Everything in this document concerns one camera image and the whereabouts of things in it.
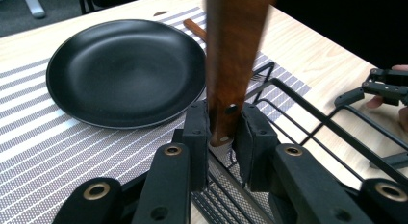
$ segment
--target black clamp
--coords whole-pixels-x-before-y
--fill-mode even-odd
[[[346,92],[336,98],[336,107],[350,105],[364,99],[364,94],[373,94],[383,97],[385,104],[398,106],[399,101],[408,105],[408,72],[391,69],[374,68],[360,87]]]

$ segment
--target gray floor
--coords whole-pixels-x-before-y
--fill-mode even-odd
[[[43,19],[35,19],[24,0],[0,1],[0,37],[81,16],[79,0],[39,0],[45,10]]]

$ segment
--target striped placemat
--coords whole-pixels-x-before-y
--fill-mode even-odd
[[[184,31],[204,49],[205,43],[184,27],[187,18],[205,28],[205,13],[199,8],[157,20]],[[156,149],[170,142],[173,130],[183,128],[183,114],[159,127],[131,131],[80,122],[51,99],[45,84],[48,61],[0,70],[0,223],[52,222],[75,187],[94,177],[130,181],[149,169]],[[259,53],[254,68],[267,62],[271,59]],[[299,94],[309,90],[278,64],[273,76]],[[251,82],[249,88],[259,84]],[[274,89],[264,96],[278,100],[283,110],[293,104]]]

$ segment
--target metal leg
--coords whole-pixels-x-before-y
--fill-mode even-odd
[[[33,17],[37,19],[45,17],[45,11],[42,8],[41,4],[39,3],[39,0],[25,0],[25,1]]]

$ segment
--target wooden utensil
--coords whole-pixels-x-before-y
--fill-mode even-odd
[[[210,144],[214,147],[234,138],[270,2],[206,2],[206,84]]]

